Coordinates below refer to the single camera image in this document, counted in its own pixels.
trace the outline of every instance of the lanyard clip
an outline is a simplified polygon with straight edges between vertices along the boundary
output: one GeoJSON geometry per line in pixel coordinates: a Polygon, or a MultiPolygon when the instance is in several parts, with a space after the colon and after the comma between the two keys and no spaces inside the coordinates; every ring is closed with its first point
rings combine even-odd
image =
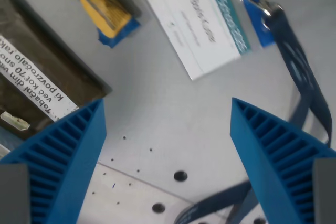
{"type": "Polygon", "coordinates": [[[281,6],[275,2],[270,2],[268,0],[248,0],[250,3],[252,3],[257,8],[261,9],[266,16],[270,17],[272,14],[278,10],[282,9],[281,6]]]}

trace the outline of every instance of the blue strap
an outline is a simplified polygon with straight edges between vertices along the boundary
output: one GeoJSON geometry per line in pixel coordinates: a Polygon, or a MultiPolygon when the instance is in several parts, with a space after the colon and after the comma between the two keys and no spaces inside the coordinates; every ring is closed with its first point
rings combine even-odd
{"type": "Polygon", "coordinates": [[[252,211],[259,204],[257,196],[253,189],[251,189],[246,195],[242,204],[239,207],[230,212],[229,217],[225,224],[239,224],[244,219],[245,216],[248,215],[249,212],[252,211]]]}
{"type": "Polygon", "coordinates": [[[266,17],[265,24],[270,29],[288,71],[301,94],[301,101],[290,122],[302,128],[310,108],[325,128],[328,135],[326,145],[330,148],[332,134],[331,113],[309,66],[306,54],[288,23],[284,10],[278,9],[270,17],[266,17]]]}
{"type": "Polygon", "coordinates": [[[234,204],[243,203],[251,190],[250,181],[246,181],[227,190],[221,191],[200,201],[191,208],[185,209],[175,220],[174,224],[188,224],[203,216],[219,211],[234,204]]]}

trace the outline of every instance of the small hole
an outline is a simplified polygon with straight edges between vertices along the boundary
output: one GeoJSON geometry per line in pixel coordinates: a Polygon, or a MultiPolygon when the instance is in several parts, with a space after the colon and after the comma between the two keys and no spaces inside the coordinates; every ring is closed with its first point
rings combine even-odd
{"type": "Polygon", "coordinates": [[[183,170],[180,170],[174,174],[174,179],[178,182],[186,181],[187,178],[188,174],[183,170]]]}
{"type": "Polygon", "coordinates": [[[253,221],[253,224],[266,224],[266,220],[264,218],[257,218],[253,221]]]}
{"type": "Polygon", "coordinates": [[[161,214],[166,210],[166,207],[162,203],[156,203],[153,205],[152,210],[157,214],[161,214]]]}

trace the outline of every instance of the metal plate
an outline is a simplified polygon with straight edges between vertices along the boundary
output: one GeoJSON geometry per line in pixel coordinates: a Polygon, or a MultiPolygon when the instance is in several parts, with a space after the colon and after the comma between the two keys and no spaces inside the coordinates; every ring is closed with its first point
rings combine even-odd
{"type": "MultiPolygon", "coordinates": [[[[98,42],[77,0],[28,1],[113,88],[105,98],[108,136],[99,161],[181,198],[197,201],[246,179],[229,136],[232,97],[283,119],[298,97],[275,46],[192,82],[145,0],[130,4],[142,11],[142,26],[114,49],[98,42]],[[173,178],[178,170],[188,173],[183,183],[173,178]]],[[[286,10],[335,117],[335,0],[275,1],[286,10]]],[[[315,129],[310,120],[306,130],[320,135],[315,129]]]]}

